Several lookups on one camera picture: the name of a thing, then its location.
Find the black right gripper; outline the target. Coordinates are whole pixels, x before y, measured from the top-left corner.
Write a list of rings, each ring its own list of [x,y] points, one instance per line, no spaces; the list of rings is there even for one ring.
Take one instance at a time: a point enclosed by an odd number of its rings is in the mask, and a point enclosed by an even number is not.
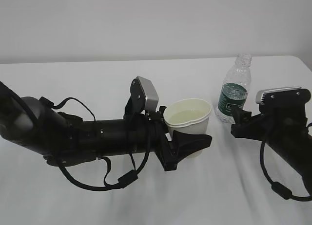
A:
[[[259,106],[261,116],[252,117],[252,112],[245,111],[239,106],[232,106],[234,123],[231,134],[235,138],[261,141],[265,136],[274,134],[307,133],[307,117],[304,105],[290,107],[268,108]]]

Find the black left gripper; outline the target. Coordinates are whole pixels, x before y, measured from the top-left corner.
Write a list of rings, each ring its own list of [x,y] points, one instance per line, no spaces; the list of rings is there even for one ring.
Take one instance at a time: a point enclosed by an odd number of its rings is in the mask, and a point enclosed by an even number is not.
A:
[[[141,162],[141,170],[145,167],[152,150],[158,157],[164,171],[174,171],[177,169],[177,164],[180,161],[211,145],[212,137],[210,135],[188,134],[173,131],[171,149],[170,141],[168,141],[165,132],[162,129],[167,127],[164,119],[164,111],[166,108],[166,106],[160,106],[157,112],[152,113],[152,121],[144,115],[141,117],[143,123],[141,136],[145,146],[145,154]]]

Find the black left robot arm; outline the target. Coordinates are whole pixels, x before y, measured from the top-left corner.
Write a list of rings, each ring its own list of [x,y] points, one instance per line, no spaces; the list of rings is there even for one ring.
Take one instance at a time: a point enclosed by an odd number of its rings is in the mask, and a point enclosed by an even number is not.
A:
[[[6,85],[0,86],[0,135],[3,139],[43,156],[47,164],[62,162],[71,167],[97,158],[129,153],[154,152],[165,171],[175,170],[187,156],[211,145],[207,134],[179,131],[167,139],[164,106],[150,95],[151,83],[134,79],[122,119],[84,121],[61,112],[45,97],[19,97]]]

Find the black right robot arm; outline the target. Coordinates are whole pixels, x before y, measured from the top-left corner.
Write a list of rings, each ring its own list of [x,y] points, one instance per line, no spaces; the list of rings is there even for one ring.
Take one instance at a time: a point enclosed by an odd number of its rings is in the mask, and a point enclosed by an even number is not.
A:
[[[234,108],[231,134],[235,138],[261,142],[260,165],[264,169],[264,147],[268,145],[302,178],[312,192],[312,136],[304,105],[263,110],[257,115]]]

